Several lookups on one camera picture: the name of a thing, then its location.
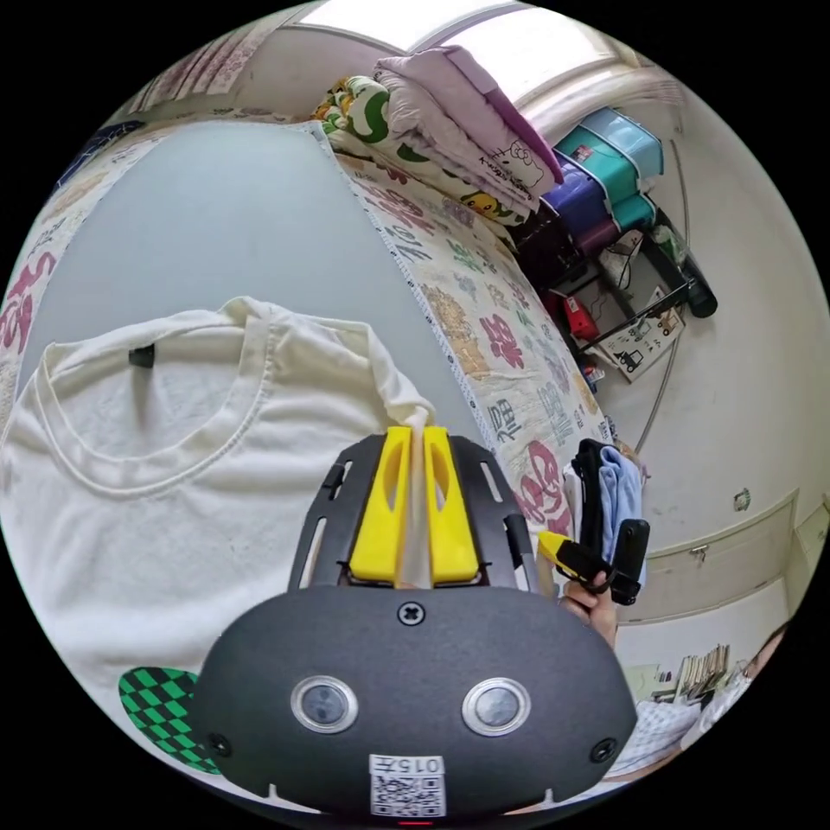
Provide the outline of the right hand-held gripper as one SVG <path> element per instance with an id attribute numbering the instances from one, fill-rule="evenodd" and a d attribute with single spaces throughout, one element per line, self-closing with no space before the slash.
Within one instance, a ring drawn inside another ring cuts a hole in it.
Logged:
<path id="1" fill-rule="evenodd" d="M 601 555 L 568 536 L 551 531 L 540 532 L 537 553 L 561 576 L 578 582 L 591 594 L 603 594 L 611 587 L 615 569 Z"/>

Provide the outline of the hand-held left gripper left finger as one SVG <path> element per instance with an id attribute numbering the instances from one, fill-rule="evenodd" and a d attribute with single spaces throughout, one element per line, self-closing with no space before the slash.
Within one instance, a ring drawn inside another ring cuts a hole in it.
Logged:
<path id="1" fill-rule="evenodd" d="M 382 437 L 366 505 L 349 559 L 358 582 L 398 582 L 404 561 L 412 466 L 412 429 Z"/>

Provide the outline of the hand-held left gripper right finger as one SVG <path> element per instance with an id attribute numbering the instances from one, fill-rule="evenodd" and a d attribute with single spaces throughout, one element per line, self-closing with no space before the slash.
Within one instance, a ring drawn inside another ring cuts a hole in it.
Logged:
<path id="1" fill-rule="evenodd" d="M 424 430 L 425 498 L 432 583 L 470 583 L 479 560 L 446 429 Z"/>

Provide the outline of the person's right hand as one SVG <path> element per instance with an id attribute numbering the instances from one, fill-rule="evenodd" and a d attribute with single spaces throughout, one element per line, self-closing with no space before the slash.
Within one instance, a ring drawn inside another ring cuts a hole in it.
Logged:
<path id="1" fill-rule="evenodd" d="M 568 581 L 559 597 L 559 607 L 570 611 L 585 626 L 599 634 L 612 650 L 616 648 L 618 619 L 609 591 L 596 593 L 578 581 Z"/>

